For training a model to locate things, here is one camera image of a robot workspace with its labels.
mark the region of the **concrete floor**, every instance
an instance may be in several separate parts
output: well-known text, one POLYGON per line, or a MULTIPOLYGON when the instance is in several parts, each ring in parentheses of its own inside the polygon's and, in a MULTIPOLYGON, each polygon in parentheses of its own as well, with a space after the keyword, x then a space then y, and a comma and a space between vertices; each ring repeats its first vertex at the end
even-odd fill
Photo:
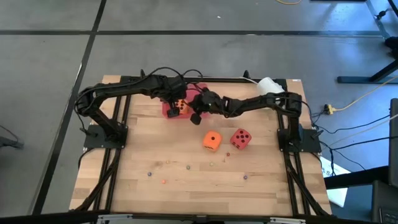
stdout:
MULTIPOLYGON (((377 12, 387 0, 371 1, 377 12)), ((91 30, 100 1, 1 1, 1 29, 91 30)), ((398 19, 382 19, 388 33, 398 34, 398 19)), ((285 6, 266 0, 114 0, 108 1, 100 30, 320 30, 377 31, 366 3, 303 0, 285 6)), ((22 151, 0 149, 0 217, 25 215, 65 109, 88 40, 86 35, 0 35, 0 124, 25 142, 22 151)), ((97 36, 81 87, 107 75, 138 75, 161 66, 183 71, 196 68, 211 77, 299 78, 314 112, 325 103, 344 106, 374 85, 337 84, 339 75, 368 76, 392 61, 381 37, 316 37, 253 35, 125 35, 97 36)), ((398 86, 384 86, 367 100, 318 124, 334 130, 385 116, 398 86)), ((65 212, 77 175, 84 135, 75 115, 44 207, 45 213, 65 212)), ((333 142, 354 131, 322 134, 333 142)), ((389 134, 388 125, 342 142, 341 145, 389 134)), ((387 141, 342 151, 365 168, 387 164, 387 141)), ((335 162, 361 170, 339 155, 335 162)), ((349 189, 346 206, 332 207, 341 218, 366 220, 371 189, 349 189)))

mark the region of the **orange die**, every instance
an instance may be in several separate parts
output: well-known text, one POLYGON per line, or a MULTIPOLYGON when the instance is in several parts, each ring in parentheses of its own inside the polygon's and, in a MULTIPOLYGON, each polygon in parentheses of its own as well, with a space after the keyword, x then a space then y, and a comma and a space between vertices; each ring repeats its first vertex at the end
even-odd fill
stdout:
POLYGON ((218 146, 221 144, 222 137, 219 133, 215 131, 207 132, 205 138, 203 139, 203 146, 209 150, 215 152, 218 146))
POLYGON ((178 100, 175 106, 180 109, 180 114, 187 114, 190 111, 190 107, 185 103, 184 100, 178 100))

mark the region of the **red object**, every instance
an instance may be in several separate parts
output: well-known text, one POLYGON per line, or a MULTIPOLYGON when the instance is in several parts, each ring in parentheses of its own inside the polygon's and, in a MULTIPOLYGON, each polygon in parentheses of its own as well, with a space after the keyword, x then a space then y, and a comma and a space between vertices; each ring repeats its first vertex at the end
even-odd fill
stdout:
POLYGON ((238 128, 229 141, 233 146, 242 150, 247 146, 250 140, 251 135, 245 129, 238 128))
MULTIPOLYGON (((198 83, 197 86, 199 86, 199 88, 206 88, 207 85, 204 83, 198 83)), ((193 100, 193 98, 197 95, 200 94, 200 90, 198 90, 198 88, 192 84, 188 84, 187 85, 188 90, 187 90, 187 97, 184 100, 184 102, 189 103, 193 100)), ((174 118, 169 118, 167 116, 167 111, 170 109, 170 105, 168 103, 162 103, 162 114, 165 118, 167 119, 179 119, 179 118, 191 118, 191 115, 193 113, 193 110, 191 110, 188 105, 184 104, 185 106, 183 107, 183 111, 180 111, 180 115, 174 117, 174 118)), ((209 113, 202 113, 200 116, 202 118, 206 118, 209 115, 209 113)))

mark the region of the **white paper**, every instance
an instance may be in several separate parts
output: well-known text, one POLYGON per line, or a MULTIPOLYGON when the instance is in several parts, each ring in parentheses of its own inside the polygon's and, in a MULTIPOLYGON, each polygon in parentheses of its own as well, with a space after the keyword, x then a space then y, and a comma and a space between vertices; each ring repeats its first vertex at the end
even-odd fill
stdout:
MULTIPOLYGON (((320 157, 320 159, 322 161, 323 177, 329 177, 331 175, 330 161, 323 157, 320 157)), ((335 167, 336 175, 350 173, 350 171, 340 167, 339 165, 334 164, 334 167, 335 167)), ((346 195, 347 195, 347 188, 327 190, 327 193, 328 193, 329 201, 335 203, 336 205, 338 205, 342 208, 344 207, 344 203, 345 203, 346 195)))

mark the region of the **wooden table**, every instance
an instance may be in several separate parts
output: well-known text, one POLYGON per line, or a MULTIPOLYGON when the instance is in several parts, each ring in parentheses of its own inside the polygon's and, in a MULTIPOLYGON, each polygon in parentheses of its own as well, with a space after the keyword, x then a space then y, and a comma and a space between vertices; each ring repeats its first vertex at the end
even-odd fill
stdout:
MULTIPOLYGON (((116 75, 103 78, 103 83, 119 81, 120 76, 116 75)), ((258 95, 252 83, 207 85, 220 96, 243 100, 258 95)), ((287 80, 287 88, 301 94, 305 101, 300 80, 287 80)), ((101 106, 109 117, 115 101, 115 98, 108 99, 101 106)), ((309 128, 310 117, 305 106, 300 122, 309 128)), ((189 119, 165 119, 158 99, 133 95, 127 125, 129 133, 121 153, 112 212, 292 214, 285 164, 277 142, 275 111, 261 109, 230 119, 212 114, 195 126, 189 119), (252 135, 251 142, 242 151, 229 143, 237 128, 252 135), (209 130, 223 137, 216 153, 202 147, 203 137, 209 130)), ((104 149, 95 149, 83 158, 70 208, 79 206, 97 184, 103 155, 104 149)), ((323 209, 331 213, 318 159, 301 153, 301 161, 306 186, 323 209)), ((107 188, 104 188, 100 208, 104 208, 107 188)), ((297 186, 295 189, 298 209, 303 213, 300 191, 297 186)))

